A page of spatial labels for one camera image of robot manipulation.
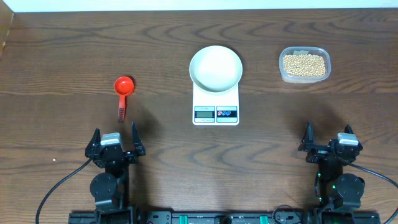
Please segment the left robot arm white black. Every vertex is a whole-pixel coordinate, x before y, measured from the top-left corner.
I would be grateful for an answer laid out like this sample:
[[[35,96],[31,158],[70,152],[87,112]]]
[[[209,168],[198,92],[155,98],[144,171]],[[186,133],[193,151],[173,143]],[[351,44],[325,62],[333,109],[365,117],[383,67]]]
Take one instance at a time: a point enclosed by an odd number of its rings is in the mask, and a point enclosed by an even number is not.
[[[90,192],[95,198],[96,223],[145,223],[147,218],[129,203],[129,166],[146,154],[136,124],[131,124],[132,150],[125,151],[119,133],[100,135],[95,129],[85,148],[89,158],[103,173],[93,178]]]

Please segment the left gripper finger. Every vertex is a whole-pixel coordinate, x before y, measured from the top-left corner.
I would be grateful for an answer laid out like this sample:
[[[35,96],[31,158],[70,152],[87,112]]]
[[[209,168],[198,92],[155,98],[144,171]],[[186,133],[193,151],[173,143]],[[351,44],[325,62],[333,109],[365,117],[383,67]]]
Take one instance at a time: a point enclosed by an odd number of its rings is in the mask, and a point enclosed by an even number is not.
[[[88,145],[85,148],[85,156],[94,157],[97,148],[99,148],[100,146],[100,142],[101,142],[100,129],[96,128],[91,140],[89,141]]]
[[[146,154],[146,149],[139,137],[136,124],[132,122],[132,144],[137,156],[144,156]]]

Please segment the red plastic measuring scoop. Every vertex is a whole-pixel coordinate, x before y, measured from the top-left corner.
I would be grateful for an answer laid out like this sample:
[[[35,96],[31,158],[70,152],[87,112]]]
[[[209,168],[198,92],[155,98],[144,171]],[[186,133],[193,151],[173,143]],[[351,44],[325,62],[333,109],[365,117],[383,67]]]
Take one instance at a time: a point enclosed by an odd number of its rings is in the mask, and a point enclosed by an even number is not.
[[[134,92],[135,84],[131,77],[119,77],[114,83],[114,90],[119,95],[118,122],[123,123],[126,115],[126,98]]]

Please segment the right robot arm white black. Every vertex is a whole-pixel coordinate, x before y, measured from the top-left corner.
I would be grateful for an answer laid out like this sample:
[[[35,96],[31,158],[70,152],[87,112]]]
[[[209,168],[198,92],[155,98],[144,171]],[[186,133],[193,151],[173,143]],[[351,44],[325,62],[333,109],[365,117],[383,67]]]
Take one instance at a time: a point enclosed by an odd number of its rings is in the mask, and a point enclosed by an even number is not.
[[[326,146],[315,144],[313,127],[307,123],[298,150],[307,153],[305,160],[318,165],[314,189],[319,205],[309,208],[303,223],[354,223],[354,210],[361,206],[364,180],[343,172],[363,149],[351,126],[347,125]]]

